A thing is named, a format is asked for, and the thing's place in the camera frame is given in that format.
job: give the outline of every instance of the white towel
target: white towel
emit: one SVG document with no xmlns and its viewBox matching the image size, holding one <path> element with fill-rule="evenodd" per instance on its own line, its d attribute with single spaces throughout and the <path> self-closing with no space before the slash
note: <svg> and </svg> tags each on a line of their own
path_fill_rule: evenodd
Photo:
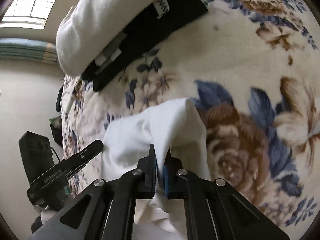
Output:
<svg viewBox="0 0 320 240">
<path fill-rule="evenodd" d="M 152 201 L 137 200 L 135 223 L 152 222 L 158 228 L 186 238 L 183 201 L 166 200 L 161 182 L 169 147 L 171 155 L 179 158 L 184 168 L 210 180 L 206 158 L 206 129 L 192 101 L 186 98 L 174 99 L 150 107 L 141 114 L 115 120 L 110 123 L 103 143 L 105 150 L 102 153 L 101 175 L 107 181 L 118 179 L 125 172 L 136 168 L 138 160 L 148 156 L 149 146 L 154 144 L 160 186 Z"/>
<path fill-rule="evenodd" d="M 90 62 L 143 9 L 156 0 L 80 0 L 62 20 L 56 38 L 61 68 L 70 76 Z"/>
</svg>

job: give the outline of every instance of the floral blanket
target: floral blanket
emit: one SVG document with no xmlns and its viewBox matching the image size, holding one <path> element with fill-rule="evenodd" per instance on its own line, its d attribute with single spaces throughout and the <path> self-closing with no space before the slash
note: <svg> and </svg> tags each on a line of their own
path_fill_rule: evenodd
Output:
<svg viewBox="0 0 320 240">
<path fill-rule="evenodd" d="M 320 209 L 320 27 L 303 0 L 202 0 L 209 13 L 171 34 L 94 93 L 65 77 L 65 158 L 114 119 L 193 98 L 212 179 L 225 178 L 291 239 Z M 93 159 L 74 195 L 99 178 Z"/>
</svg>

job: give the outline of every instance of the window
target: window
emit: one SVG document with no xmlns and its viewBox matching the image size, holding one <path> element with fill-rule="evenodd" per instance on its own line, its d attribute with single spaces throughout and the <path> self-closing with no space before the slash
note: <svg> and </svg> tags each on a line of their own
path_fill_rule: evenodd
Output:
<svg viewBox="0 0 320 240">
<path fill-rule="evenodd" d="M 0 27 L 43 29 L 55 0 L 14 0 Z"/>
</svg>

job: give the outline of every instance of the metal screw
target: metal screw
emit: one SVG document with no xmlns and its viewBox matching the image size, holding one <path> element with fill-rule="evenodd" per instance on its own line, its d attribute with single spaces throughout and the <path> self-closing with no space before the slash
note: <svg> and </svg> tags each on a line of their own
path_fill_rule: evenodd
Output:
<svg viewBox="0 0 320 240">
<path fill-rule="evenodd" d="M 180 169 L 180 170 L 178 170 L 178 174 L 179 174 L 180 176 L 185 176 L 187 173 L 188 173 L 188 171 L 185 170 L 185 169 Z"/>
<path fill-rule="evenodd" d="M 224 186 L 226 184 L 226 181 L 224 179 L 217 179 L 216 184 L 218 186 Z"/>
<path fill-rule="evenodd" d="M 100 186 L 102 186 L 103 184 L 104 184 L 103 179 L 96 179 L 96 180 L 94 181 L 94 185 L 95 185 L 96 187 L 100 187 Z"/>
<path fill-rule="evenodd" d="M 132 171 L 132 174 L 133 174 L 133 175 L 136 175 L 136 176 L 141 175 L 141 174 L 142 174 L 142 170 L 140 170 L 140 169 L 134 169 L 134 170 Z"/>
</svg>

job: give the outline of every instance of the black cloth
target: black cloth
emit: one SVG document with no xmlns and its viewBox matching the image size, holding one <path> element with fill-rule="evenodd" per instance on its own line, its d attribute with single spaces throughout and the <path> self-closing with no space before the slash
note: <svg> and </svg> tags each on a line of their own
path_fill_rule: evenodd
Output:
<svg viewBox="0 0 320 240">
<path fill-rule="evenodd" d="M 122 53 L 100 73 L 94 61 L 83 73 L 84 80 L 93 80 L 93 90 L 102 90 L 119 72 L 144 52 L 151 50 L 174 31 L 208 12 L 200 0 L 167 0 L 170 10 L 160 19 L 150 4 L 123 30 L 128 36 L 121 42 Z"/>
<path fill-rule="evenodd" d="M 50 124 L 51 133 L 54 141 L 61 147 L 63 147 L 62 143 L 62 128 L 55 127 L 52 123 Z"/>
<path fill-rule="evenodd" d="M 57 112 L 60 112 L 60 111 L 61 111 L 60 102 L 61 102 L 61 99 L 62 99 L 62 92 L 63 92 L 63 85 L 62 85 L 62 87 L 59 89 L 59 93 L 58 93 L 58 97 L 57 97 L 57 104 L 56 104 Z"/>
<path fill-rule="evenodd" d="M 32 233 L 36 232 L 40 227 L 42 227 L 42 221 L 41 221 L 41 217 L 38 216 L 31 225 L 31 232 Z"/>
</svg>

